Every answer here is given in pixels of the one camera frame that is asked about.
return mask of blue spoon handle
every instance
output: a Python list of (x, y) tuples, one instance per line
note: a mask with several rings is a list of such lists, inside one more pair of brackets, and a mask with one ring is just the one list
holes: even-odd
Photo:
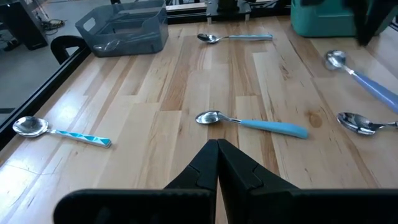
[(363, 88), (398, 114), (398, 95), (357, 71), (353, 72), (352, 75)]
[(271, 34), (257, 34), (257, 35), (231, 35), (230, 39), (246, 39), (246, 40), (272, 40)]
[(241, 124), (249, 128), (256, 128), (266, 131), (272, 131), (275, 133), (287, 134), (302, 139), (308, 138), (307, 129), (295, 124), (253, 120), (242, 120)]
[(52, 134), (57, 134), (66, 138), (74, 139), (77, 141), (83, 141), (86, 143), (90, 143), (96, 146), (102, 146), (102, 147), (110, 147), (112, 144), (111, 140), (108, 138), (102, 138), (98, 136), (92, 136), (92, 135), (87, 135), (87, 134), (79, 134), (79, 133), (73, 133), (69, 131), (60, 131), (60, 130), (48, 130), (47, 132), (50, 132)]

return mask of wooden tabletop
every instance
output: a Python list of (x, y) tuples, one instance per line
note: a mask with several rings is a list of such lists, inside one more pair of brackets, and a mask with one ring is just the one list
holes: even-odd
[[(270, 33), (274, 40), (207, 45), (196, 38), (201, 32)], [(46, 134), (16, 136), (1, 151), (0, 223), (51, 223), (56, 203), (78, 189), (161, 189), (218, 138), (300, 188), (398, 187), (398, 132), (359, 136), (335, 117), (350, 111), (387, 122), (398, 115), (349, 75), (322, 65), (327, 50), (344, 50), (350, 67), (398, 93), (394, 30), (366, 48), (351, 38), (304, 39), (288, 17), (172, 25), (169, 34), (157, 54), (90, 55), (36, 114), (53, 128), (108, 137), (109, 149)], [(299, 124), (310, 137), (195, 122), (211, 109)], [(217, 221), (226, 223), (221, 200)]]

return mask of spoon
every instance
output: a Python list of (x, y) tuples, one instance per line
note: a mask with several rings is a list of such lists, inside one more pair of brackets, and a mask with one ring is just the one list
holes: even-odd
[(126, 37), (128, 40), (118, 40), (118, 39), (113, 39), (109, 41), (106, 44), (97, 44), (94, 45), (94, 49), (99, 51), (99, 52), (111, 52), (116, 50), (116, 48), (119, 46), (119, 48), (123, 48), (123, 45), (125, 44), (132, 44), (134, 42), (138, 41), (147, 41), (149, 39), (153, 39), (158, 37), (159, 34), (156, 34), (155, 32), (150, 32), (148, 34), (144, 35), (139, 35), (139, 36), (133, 36), (133, 37)]
[(209, 44), (215, 44), (224, 38), (245, 39), (245, 40), (272, 40), (273, 36), (271, 34), (258, 34), (258, 35), (230, 35), (226, 37), (217, 38), (215, 35), (198, 34), (198, 39)]
[(347, 113), (347, 112), (339, 113), (337, 115), (337, 120), (344, 127), (356, 133), (365, 134), (365, 135), (373, 135), (374, 133), (376, 133), (378, 129), (384, 127), (398, 128), (398, 121), (387, 124), (376, 124), (370, 122), (370, 120), (368, 120), (364, 116), (354, 113)]
[(220, 111), (215, 111), (215, 110), (200, 113), (195, 118), (195, 120), (197, 121), (197, 123), (200, 124), (212, 124), (219, 120), (224, 120), (224, 121), (242, 124), (243, 126), (249, 128), (273, 131), (275, 133), (287, 134), (302, 139), (308, 138), (308, 131), (305, 128), (295, 124), (272, 122), (272, 121), (253, 121), (253, 120), (233, 119), (227, 117), (225, 114), (221, 113)]
[(72, 133), (69, 131), (59, 131), (55, 129), (48, 129), (49, 122), (41, 118), (35, 118), (32, 116), (25, 116), (19, 118), (13, 125), (13, 130), (21, 136), (27, 138), (34, 138), (40, 136), (43, 133), (52, 133), (60, 136), (68, 137), (77, 141), (83, 141), (86, 143), (94, 144), (96, 146), (110, 147), (111, 140), (108, 138), (101, 138), (96, 136), (90, 136), (85, 134)]
[(116, 49), (116, 47), (120, 44), (120, 40), (111, 40), (107, 44), (97, 44), (94, 45), (94, 49), (100, 52), (110, 52)]
[(354, 77), (354, 79), (378, 100), (385, 103), (398, 114), (398, 95), (387, 88), (371, 80), (365, 75), (354, 71), (345, 65), (346, 54), (339, 50), (331, 50), (325, 54), (325, 65), (329, 70), (342, 69)]

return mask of floor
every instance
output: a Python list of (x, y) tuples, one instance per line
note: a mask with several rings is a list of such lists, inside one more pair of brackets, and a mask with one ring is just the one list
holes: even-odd
[[(42, 7), (51, 19), (66, 20), (65, 26), (55, 35), (48, 36), (49, 43), (60, 35), (80, 35), (75, 22), (98, 6), (110, 0), (81, 0), (46, 3)], [(24, 45), (4, 52), (0, 50), (0, 124), (8, 117), (2, 112), (19, 107), (58, 69), (60, 65), (50, 47), (30, 51)]]

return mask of silver spoon handle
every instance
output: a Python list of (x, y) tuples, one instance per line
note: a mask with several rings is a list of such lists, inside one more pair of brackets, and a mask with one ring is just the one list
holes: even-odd
[(393, 127), (393, 128), (398, 128), (398, 121), (397, 122), (392, 122), (392, 123), (387, 123), (386, 126)]
[(87, 134), (73, 133), (73, 132), (69, 132), (69, 131), (60, 131), (60, 130), (56, 130), (56, 129), (49, 129), (49, 130), (47, 130), (47, 132), (56, 134), (59, 136), (63, 136), (66, 138), (70, 138), (73, 140), (93, 144), (95, 146), (110, 147), (110, 145), (112, 144), (111, 140), (108, 138), (102, 138), (102, 137), (97, 137), (97, 136), (92, 136), (92, 135), (87, 135)]
[(272, 40), (274, 36), (271, 34), (257, 34), (257, 35), (231, 35), (230, 39), (243, 39), (243, 40)]

